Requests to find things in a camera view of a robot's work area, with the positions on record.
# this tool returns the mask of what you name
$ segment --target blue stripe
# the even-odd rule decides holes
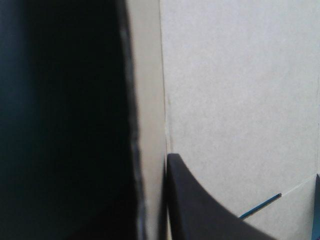
[[[264,201],[263,203],[261,203],[260,205],[252,208],[250,211],[247,211],[245,214],[242,214],[239,218],[240,219],[245,219],[247,217],[249,217],[250,215],[258,212],[260,209],[264,208],[265,206],[267,206],[268,204],[272,203],[273,201],[277,200],[278,198],[281,197],[281,193],[278,193],[277,195],[269,198],[267,201]]]

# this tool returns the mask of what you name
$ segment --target black panel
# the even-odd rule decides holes
[[[0,0],[1,239],[134,239],[123,57],[113,0]]]

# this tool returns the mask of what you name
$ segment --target white surface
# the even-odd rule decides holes
[[[315,175],[320,2],[160,3],[169,151],[238,216]]]
[[[166,156],[159,1],[127,0],[126,2],[132,37],[147,239],[157,240]]]
[[[245,221],[278,240],[310,240],[316,176]]]

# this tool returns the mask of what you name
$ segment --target cardboard surface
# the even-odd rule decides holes
[[[126,2],[132,37],[147,239],[157,240],[164,237],[166,228],[162,222],[166,140],[159,1]]]
[[[236,215],[317,172],[319,7],[161,1],[169,152]]]

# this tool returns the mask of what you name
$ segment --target black curved object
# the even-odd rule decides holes
[[[213,199],[179,154],[167,157],[166,184],[173,240],[274,240]]]

